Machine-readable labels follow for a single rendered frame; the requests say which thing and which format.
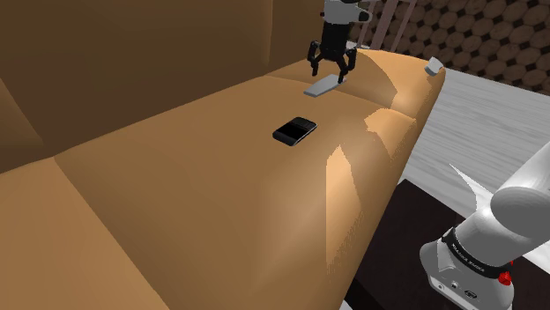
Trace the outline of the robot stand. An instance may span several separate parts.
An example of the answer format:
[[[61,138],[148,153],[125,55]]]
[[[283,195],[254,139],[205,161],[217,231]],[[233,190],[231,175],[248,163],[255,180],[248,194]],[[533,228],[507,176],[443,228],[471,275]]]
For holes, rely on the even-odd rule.
[[[440,239],[458,214],[409,181],[395,189],[345,300],[352,310],[461,310],[435,291],[420,248]],[[528,256],[513,261],[512,310],[550,310],[550,272]]]

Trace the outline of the grey flat tablet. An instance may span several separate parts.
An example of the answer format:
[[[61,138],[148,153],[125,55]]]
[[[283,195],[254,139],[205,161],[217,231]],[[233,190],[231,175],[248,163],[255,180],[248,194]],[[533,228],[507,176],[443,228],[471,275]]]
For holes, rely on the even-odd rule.
[[[312,86],[307,88],[303,93],[307,96],[316,98],[339,87],[340,83],[338,79],[338,75],[330,74],[312,84]]]

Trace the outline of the small grey block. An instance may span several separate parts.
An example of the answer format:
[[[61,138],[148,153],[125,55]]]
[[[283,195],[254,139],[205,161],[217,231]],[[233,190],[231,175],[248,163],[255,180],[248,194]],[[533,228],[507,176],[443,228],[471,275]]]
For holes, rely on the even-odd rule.
[[[432,56],[428,60],[427,65],[425,66],[425,72],[429,76],[433,77],[433,76],[436,76],[443,68],[444,68],[443,63],[436,57]]]

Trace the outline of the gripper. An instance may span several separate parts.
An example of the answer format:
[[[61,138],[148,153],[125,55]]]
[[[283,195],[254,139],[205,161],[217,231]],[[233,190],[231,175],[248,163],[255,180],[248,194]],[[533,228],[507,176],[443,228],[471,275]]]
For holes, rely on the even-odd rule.
[[[309,45],[307,60],[312,68],[312,76],[318,73],[319,62],[323,60],[336,61],[340,72],[338,83],[344,82],[347,73],[354,69],[357,49],[346,49],[349,34],[348,24],[323,23],[321,43],[312,41]]]

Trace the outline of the black phone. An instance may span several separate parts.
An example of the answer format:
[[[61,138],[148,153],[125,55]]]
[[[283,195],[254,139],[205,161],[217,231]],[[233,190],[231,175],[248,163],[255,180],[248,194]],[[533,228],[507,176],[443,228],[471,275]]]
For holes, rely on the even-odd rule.
[[[317,124],[303,117],[294,117],[272,133],[272,137],[288,146],[295,146],[317,128]]]

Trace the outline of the brown wooden frame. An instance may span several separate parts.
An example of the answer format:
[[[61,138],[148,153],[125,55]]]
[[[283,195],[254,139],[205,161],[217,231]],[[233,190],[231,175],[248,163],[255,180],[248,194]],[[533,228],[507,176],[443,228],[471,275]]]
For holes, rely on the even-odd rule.
[[[369,2],[370,5],[368,7],[368,11],[373,11],[375,8],[375,3],[381,1],[381,0],[361,0],[362,3]],[[398,32],[394,38],[394,41],[392,42],[390,46],[390,52],[396,51],[396,48],[398,46],[398,43],[405,31],[406,25],[412,16],[413,9],[416,5],[418,0],[387,0],[385,5],[383,6],[383,13],[382,16],[379,18],[378,25],[375,31],[375,35],[373,37],[373,40],[370,45],[368,45],[369,49],[381,49],[383,40],[385,38],[385,35],[389,29],[391,18],[393,17],[395,10],[398,7],[399,2],[408,3],[408,7],[405,11],[405,15],[402,19],[402,22],[400,24],[400,27],[398,29]],[[367,30],[368,30],[369,21],[364,22],[362,25],[362,28],[360,30],[360,35],[357,40],[356,48],[364,48],[362,46],[362,43],[365,39]]]

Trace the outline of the brown sofa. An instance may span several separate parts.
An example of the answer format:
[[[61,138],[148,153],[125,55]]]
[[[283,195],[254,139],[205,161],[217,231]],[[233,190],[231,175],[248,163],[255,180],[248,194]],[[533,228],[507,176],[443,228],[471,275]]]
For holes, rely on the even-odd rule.
[[[339,310],[445,74],[362,49],[307,96],[322,26],[323,0],[0,0],[0,310]]]

